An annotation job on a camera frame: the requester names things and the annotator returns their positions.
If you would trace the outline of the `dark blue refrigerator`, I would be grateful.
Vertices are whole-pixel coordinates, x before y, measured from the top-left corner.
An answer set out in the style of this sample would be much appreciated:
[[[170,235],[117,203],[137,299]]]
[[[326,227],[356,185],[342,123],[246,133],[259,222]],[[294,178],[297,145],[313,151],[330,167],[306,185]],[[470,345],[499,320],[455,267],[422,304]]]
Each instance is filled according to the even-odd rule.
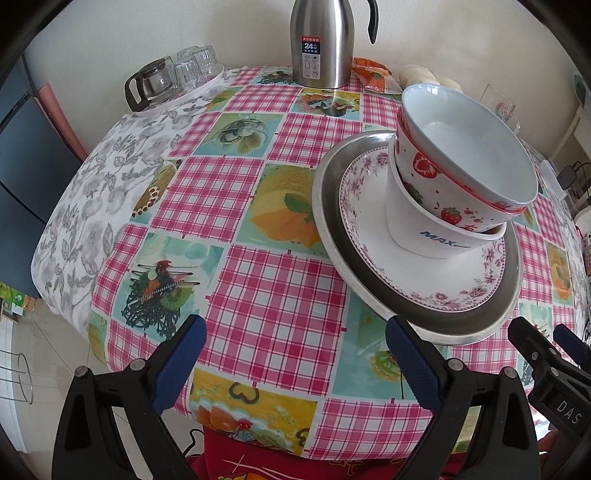
[[[80,165],[18,59],[1,86],[1,281],[33,298],[39,296],[31,275],[36,246]]]

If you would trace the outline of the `black power adapter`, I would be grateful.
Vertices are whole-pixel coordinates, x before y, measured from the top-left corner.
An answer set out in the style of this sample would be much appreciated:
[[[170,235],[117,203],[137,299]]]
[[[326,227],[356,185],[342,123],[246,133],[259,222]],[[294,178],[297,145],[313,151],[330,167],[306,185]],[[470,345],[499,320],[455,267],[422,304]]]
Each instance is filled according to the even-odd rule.
[[[557,181],[563,190],[568,190],[577,180],[580,166],[565,166],[557,176]]]

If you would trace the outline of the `strawberry pattern ceramic bowl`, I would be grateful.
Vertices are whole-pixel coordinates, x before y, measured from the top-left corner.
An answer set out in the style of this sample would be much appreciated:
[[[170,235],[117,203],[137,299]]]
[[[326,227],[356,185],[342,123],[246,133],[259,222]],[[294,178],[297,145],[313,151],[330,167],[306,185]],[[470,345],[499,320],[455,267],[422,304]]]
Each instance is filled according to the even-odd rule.
[[[403,110],[397,112],[397,139],[392,162],[404,187],[425,210],[443,221],[471,232],[485,232],[513,219],[526,206],[492,204],[461,185],[427,157],[410,136]]]

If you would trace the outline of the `red chair cushion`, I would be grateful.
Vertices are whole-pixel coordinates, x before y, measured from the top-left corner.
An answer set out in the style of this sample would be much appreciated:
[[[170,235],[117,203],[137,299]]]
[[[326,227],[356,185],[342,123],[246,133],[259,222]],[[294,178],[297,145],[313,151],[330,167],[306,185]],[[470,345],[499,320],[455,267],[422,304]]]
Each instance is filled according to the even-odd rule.
[[[402,459],[322,461],[232,440],[204,430],[204,451],[187,462],[200,479],[393,479]]]

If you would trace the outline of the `plain white bowl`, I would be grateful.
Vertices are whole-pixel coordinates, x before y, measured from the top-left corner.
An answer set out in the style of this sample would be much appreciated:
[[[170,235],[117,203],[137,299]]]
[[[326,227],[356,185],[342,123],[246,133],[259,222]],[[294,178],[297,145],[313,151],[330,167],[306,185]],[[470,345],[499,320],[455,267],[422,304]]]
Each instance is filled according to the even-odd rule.
[[[397,140],[394,133],[387,150],[386,218],[389,233],[398,245],[418,255],[446,259],[503,238],[507,223],[486,233],[470,232],[439,219],[420,206],[403,185],[394,165],[394,143]]]

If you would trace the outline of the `round stainless steel plate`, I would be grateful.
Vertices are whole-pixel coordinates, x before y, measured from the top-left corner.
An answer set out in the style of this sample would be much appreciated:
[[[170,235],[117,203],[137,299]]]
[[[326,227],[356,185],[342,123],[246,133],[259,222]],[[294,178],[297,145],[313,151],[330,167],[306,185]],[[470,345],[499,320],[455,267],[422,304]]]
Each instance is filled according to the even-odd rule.
[[[464,345],[484,340],[501,328],[518,303],[523,267],[513,225],[506,228],[501,241],[505,261],[499,286],[479,306],[464,312],[436,311],[396,292],[363,262],[346,234],[339,213],[339,185],[346,168],[356,158],[365,159],[373,151],[384,152],[391,137],[388,130],[356,134],[339,142],[322,158],[315,171],[311,199],[322,245],[346,285],[383,319],[401,314],[422,338],[434,343]]]

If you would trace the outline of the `clear glass mug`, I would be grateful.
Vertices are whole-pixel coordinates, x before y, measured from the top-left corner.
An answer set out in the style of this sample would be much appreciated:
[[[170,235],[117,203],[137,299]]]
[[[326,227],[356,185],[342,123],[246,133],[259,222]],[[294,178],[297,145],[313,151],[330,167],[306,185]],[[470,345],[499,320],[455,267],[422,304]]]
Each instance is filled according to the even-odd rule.
[[[521,124],[515,114],[516,104],[507,95],[493,85],[488,84],[480,97],[479,103],[501,119],[515,135],[519,134]]]

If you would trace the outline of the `pink floral round plate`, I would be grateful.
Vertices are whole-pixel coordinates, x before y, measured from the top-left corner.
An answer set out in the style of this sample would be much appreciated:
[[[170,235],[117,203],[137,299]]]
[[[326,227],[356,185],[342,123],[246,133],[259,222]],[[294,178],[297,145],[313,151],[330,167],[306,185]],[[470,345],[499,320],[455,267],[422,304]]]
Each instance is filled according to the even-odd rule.
[[[339,185],[339,212],[353,247],[381,280],[412,301],[443,312],[479,306],[499,286],[505,261],[502,239],[446,259],[398,245],[386,218],[387,150],[356,158]]]

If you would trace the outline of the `orange snack packet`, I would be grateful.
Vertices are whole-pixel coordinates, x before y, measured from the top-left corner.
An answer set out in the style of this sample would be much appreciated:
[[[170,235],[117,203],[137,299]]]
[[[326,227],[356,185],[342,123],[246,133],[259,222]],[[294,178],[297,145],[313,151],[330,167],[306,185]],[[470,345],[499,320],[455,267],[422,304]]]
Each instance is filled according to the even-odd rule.
[[[352,70],[362,83],[363,89],[369,92],[388,95],[403,92],[398,81],[394,79],[393,72],[386,65],[367,58],[355,57]]]

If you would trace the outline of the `checkered fruit pattern tablecloth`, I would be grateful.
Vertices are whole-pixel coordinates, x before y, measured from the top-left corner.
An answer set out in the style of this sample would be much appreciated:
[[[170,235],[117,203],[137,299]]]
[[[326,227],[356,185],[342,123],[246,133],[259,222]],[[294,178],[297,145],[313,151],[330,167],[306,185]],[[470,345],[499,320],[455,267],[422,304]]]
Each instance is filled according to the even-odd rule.
[[[128,114],[62,194],[33,283],[113,371],[202,316],[207,342],[176,408],[232,440],[314,460],[404,457],[430,415],[311,210],[322,156],[393,129],[399,109],[358,80],[314,90],[266,67]]]

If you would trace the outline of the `bag of white buns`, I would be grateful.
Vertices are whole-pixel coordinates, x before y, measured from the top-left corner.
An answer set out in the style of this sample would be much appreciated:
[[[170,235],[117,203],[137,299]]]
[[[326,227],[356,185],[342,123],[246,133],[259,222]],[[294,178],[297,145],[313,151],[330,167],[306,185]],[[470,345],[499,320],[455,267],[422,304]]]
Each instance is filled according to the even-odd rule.
[[[427,67],[415,64],[405,65],[399,73],[399,84],[402,89],[415,84],[441,85],[462,92],[463,89],[456,81],[437,75]]]

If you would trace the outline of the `light blue bowl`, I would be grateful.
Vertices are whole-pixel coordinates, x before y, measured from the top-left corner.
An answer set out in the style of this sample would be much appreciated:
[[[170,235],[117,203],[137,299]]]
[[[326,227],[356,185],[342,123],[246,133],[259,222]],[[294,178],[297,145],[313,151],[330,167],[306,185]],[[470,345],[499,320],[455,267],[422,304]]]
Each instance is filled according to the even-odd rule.
[[[402,116],[419,149],[482,200],[516,210],[532,203],[538,178],[513,131],[485,106],[448,87],[415,84]]]

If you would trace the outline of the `white power strip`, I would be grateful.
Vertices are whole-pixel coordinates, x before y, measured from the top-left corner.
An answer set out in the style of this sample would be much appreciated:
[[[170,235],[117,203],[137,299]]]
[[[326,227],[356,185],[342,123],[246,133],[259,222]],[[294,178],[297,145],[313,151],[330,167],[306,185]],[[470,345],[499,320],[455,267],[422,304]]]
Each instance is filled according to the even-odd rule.
[[[547,185],[547,188],[553,193],[553,195],[562,201],[566,198],[567,193],[561,187],[557,174],[554,171],[551,163],[548,160],[543,160],[539,164],[539,172]]]

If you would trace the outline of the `stainless steel thermos jug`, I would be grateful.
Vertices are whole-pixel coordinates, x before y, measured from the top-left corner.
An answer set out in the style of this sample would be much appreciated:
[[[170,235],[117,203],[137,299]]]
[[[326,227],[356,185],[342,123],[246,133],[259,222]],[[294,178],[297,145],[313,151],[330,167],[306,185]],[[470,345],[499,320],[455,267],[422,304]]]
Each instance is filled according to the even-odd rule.
[[[297,0],[290,15],[294,82],[315,89],[349,84],[355,19],[348,0]]]

